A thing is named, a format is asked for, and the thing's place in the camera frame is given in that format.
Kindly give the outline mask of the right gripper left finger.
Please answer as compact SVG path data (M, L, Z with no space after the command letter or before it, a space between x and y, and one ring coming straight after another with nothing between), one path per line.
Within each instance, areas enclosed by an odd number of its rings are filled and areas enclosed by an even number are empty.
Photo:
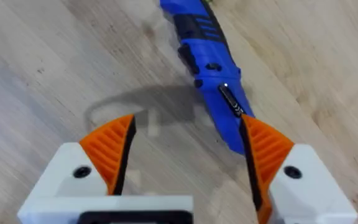
M133 114L114 119L78 142L62 144L31 197L97 197L122 192L132 140Z

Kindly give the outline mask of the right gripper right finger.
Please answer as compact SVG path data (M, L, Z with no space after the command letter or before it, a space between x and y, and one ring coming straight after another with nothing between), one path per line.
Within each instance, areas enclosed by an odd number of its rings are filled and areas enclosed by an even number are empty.
M257 221L281 224L355 223L358 213L315 149L242 115Z

